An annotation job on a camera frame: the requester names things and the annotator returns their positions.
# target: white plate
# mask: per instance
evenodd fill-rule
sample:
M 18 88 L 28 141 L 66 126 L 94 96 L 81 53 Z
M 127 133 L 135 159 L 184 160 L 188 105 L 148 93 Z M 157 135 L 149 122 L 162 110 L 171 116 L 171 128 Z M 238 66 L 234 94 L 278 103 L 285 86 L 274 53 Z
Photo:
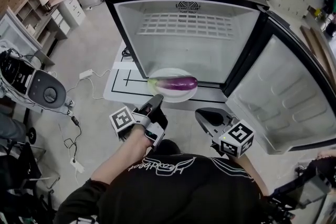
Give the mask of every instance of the white plate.
M 183 77 L 183 76 L 190 77 L 192 75 L 188 73 L 187 71 L 184 71 L 179 68 L 163 68 L 151 74 L 150 79 L 151 78 L 162 78 L 162 77 L 164 78 L 165 77 Z M 169 89 L 164 89 L 161 87 L 156 87 L 149 83 L 147 83 L 147 85 L 152 95 L 162 94 L 163 101 L 168 102 L 168 103 L 184 102 L 190 99 L 191 97 L 193 97 L 197 91 L 197 87 L 195 89 L 188 90 L 188 91 L 177 91 L 177 90 L 169 90 Z

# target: purple eggplant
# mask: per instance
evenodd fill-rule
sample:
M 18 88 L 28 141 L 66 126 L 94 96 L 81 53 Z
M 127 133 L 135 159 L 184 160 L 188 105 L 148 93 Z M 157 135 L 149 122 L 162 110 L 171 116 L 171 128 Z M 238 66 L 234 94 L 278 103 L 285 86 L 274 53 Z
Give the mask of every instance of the purple eggplant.
M 197 87 L 197 79 L 194 77 L 168 77 L 148 79 L 153 86 L 176 91 L 189 91 Z

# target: refrigerator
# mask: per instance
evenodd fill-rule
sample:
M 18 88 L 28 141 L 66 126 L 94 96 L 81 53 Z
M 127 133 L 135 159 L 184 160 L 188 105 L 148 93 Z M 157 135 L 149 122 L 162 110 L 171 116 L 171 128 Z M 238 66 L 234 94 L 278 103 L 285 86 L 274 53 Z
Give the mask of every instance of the refrigerator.
M 269 154 L 336 143 L 328 74 L 265 0 L 106 0 L 143 78 L 180 68 L 219 84 Z

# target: concrete floor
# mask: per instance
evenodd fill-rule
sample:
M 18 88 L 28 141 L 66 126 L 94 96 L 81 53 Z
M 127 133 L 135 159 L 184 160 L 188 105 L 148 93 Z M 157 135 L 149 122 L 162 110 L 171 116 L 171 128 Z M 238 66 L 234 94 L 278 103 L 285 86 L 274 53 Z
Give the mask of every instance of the concrete floor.
M 49 70 L 56 71 L 57 79 L 66 89 L 75 86 L 79 73 L 93 69 L 98 74 L 112 67 L 114 58 L 121 44 L 121 36 L 105 5 L 93 7 L 86 12 L 87 18 L 82 25 L 74 29 L 69 38 L 61 41 L 52 54 L 56 63 Z M 95 88 L 95 97 L 101 97 L 108 73 L 98 78 L 92 77 Z M 77 175 L 80 185 L 89 179 L 92 172 L 116 149 L 120 142 L 111 127 L 109 115 L 123 106 L 120 102 L 111 102 L 105 99 L 94 100 L 90 81 L 80 81 L 77 88 L 69 95 L 75 100 L 74 115 L 80 122 L 82 135 L 78 138 L 77 160 L 84 166 L 85 172 Z M 198 125 L 193 111 L 164 109 L 168 119 L 165 138 L 175 141 L 182 151 L 187 153 L 218 156 L 209 146 L 211 139 Z M 55 205 L 60 204 L 72 191 L 78 188 L 75 180 L 75 170 L 70 165 L 68 150 L 64 146 L 60 134 L 61 127 L 64 139 L 74 139 L 79 129 L 64 115 L 44 111 L 42 114 L 32 112 L 31 124 L 38 133 L 37 145 L 47 149 L 45 162 L 58 171 L 60 181 L 55 185 Z M 293 168 L 298 161 L 309 161 L 315 158 L 318 150 L 304 152 L 290 152 L 284 155 L 267 155 L 263 149 L 254 143 L 247 155 L 261 174 L 270 193 L 274 188 L 293 179 Z M 299 212 L 297 222 L 310 223 L 313 220 L 318 205 L 312 205 L 310 210 Z

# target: black t-shirt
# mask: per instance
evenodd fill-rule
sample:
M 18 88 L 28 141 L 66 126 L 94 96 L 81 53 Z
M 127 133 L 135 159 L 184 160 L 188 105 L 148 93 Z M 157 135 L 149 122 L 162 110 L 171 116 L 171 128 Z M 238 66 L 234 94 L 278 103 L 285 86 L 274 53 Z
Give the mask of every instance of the black t-shirt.
M 87 181 L 60 206 L 56 224 L 97 215 L 111 223 L 260 223 L 262 193 L 245 170 L 223 158 L 148 156 L 109 186 Z

